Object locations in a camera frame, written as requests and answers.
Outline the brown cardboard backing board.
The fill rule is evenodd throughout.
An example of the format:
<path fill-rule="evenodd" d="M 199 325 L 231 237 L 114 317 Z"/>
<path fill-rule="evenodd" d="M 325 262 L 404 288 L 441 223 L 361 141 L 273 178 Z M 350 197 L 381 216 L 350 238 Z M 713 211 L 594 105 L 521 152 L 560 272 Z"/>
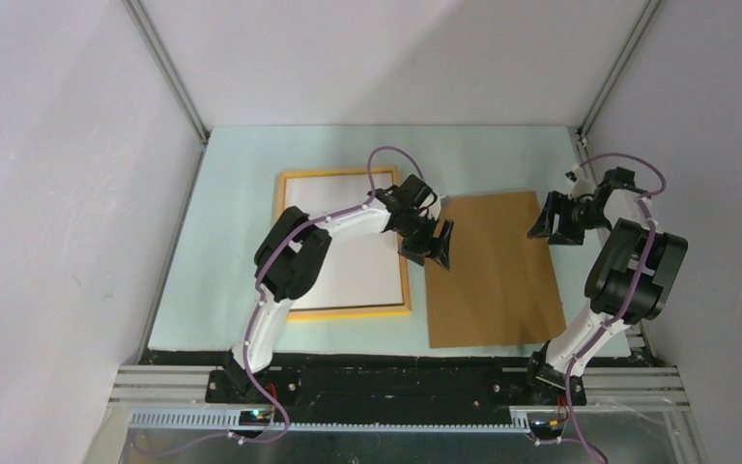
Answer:
<path fill-rule="evenodd" d="M 533 191 L 455 197 L 450 268 L 425 268 L 432 348 L 544 343 L 566 328 L 548 244 L 527 232 L 540 215 Z"/>

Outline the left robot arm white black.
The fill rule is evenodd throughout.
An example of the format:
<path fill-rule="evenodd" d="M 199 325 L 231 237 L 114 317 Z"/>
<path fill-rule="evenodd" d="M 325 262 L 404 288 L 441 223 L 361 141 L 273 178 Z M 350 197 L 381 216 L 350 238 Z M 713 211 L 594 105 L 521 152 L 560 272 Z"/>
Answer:
<path fill-rule="evenodd" d="M 366 198 L 342 210 L 312 217 L 286 208 L 254 255 L 257 300 L 241 342 L 233 347 L 238 369 L 229 389 L 243 402 L 255 402 L 267 389 L 262 372 L 293 303 L 315 285 L 332 245 L 366 235 L 396 233 L 400 256 L 422 266 L 433 261 L 451 267 L 454 222 L 441 217 L 444 198 L 411 175 L 400 185 L 372 187 Z"/>

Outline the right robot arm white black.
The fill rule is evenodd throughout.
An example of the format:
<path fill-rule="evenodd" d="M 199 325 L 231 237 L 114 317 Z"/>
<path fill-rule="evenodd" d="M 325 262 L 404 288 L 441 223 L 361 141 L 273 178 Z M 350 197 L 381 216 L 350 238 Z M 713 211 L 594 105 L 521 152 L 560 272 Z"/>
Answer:
<path fill-rule="evenodd" d="M 603 229 L 609 236 L 587 274 L 584 308 L 563 333 L 531 355 L 523 389 L 537 404 L 571 391 L 615 335 L 662 312 L 688 251 L 685 238 L 659 226 L 651 211 L 654 195 L 637 187 L 634 171 L 610 169 L 597 184 L 582 167 L 566 177 L 572 188 L 548 193 L 528 238 L 580 246 L 591 230 Z"/>

